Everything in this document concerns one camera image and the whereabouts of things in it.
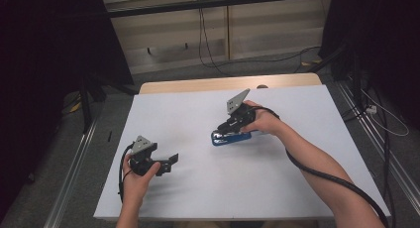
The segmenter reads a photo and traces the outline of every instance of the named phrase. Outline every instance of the hand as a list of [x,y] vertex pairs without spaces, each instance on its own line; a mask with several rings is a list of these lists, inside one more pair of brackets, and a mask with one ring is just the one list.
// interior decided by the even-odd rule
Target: hand
[[129,166],[130,157],[130,155],[127,155],[124,158],[123,164],[123,174],[127,174],[128,172],[124,178],[123,204],[128,205],[127,203],[130,203],[130,206],[140,208],[143,203],[143,197],[146,195],[146,191],[148,190],[149,182],[158,172],[160,163],[154,163],[145,175],[140,176],[131,171]]
[[[260,106],[259,104],[250,100],[247,100],[244,103],[250,106]],[[241,132],[259,130],[274,135],[279,122],[281,121],[268,111],[259,109],[256,111],[256,120],[253,123],[250,123],[247,126],[241,128]]]

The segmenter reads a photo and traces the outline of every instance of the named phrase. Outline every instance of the white paper sheet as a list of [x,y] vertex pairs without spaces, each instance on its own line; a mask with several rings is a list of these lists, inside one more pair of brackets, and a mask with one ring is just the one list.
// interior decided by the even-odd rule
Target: white paper sheet
[[[179,153],[171,173],[154,177],[140,217],[166,220],[332,217],[271,135],[214,147],[210,134],[229,118],[226,101],[242,90],[160,93],[134,99],[94,217],[117,220],[118,168],[137,136],[157,143],[154,160]],[[324,85],[251,90],[247,99],[326,151],[389,215],[383,199]]]

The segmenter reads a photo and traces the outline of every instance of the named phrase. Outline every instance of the person's right hand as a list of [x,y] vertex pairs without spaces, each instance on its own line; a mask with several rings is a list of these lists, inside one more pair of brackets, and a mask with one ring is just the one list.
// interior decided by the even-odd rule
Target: person's right hand
[[[247,100],[244,103],[250,106],[260,106],[259,104],[250,100]],[[259,109],[256,111],[256,120],[253,123],[250,123],[247,126],[241,128],[241,132],[251,132],[254,130],[259,130],[275,135],[279,122],[281,121],[268,111],[264,109]]]

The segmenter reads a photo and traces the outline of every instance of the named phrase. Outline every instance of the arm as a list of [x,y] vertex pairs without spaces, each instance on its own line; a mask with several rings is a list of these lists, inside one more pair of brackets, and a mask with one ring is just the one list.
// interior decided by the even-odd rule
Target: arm
[[160,163],[154,163],[149,171],[140,176],[133,173],[129,167],[130,156],[124,158],[123,173],[128,174],[124,178],[124,198],[117,227],[138,227],[139,209],[143,203],[143,197],[148,190],[149,182],[158,172]]
[[[251,106],[258,106],[247,101]],[[344,169],[327,153],[315,147],[292,128],[269,112],[257,111],[256,120],[242,128],[243,132],[260,130],[276,136],[301,164],[316,171],[322,171],[352,182]],[[370,205],[347,188],[302,172],[308,183],[334,213],[337,227],[383,227]]]

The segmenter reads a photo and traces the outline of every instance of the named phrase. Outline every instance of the person's left hand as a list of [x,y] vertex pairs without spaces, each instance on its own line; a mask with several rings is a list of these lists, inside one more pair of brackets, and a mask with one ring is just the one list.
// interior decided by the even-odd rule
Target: person's left hand
[[124,158],[123,163],[123,174],[127,174],[128,172],[124,178],[123,204],[140,208],[143,203],[143,197],[146,195],[146,191],[148,190],[149,182],[158,172],[160,163],[154,163],[145,175],[140,176],[131,171],[129,166],[130,157],[131,155],[127,155]]

